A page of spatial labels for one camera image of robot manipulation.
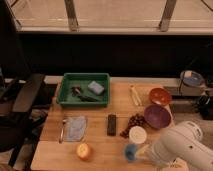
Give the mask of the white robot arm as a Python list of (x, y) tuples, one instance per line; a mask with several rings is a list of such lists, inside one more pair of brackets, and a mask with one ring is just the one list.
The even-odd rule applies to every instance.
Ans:
[(201, 143), (203, 132), (192, 121), (181, 122), (149, 145), (148, 159), (158, 167), (170, 166), (180, 158), (201, 171), (213, 171), (213, 150)]

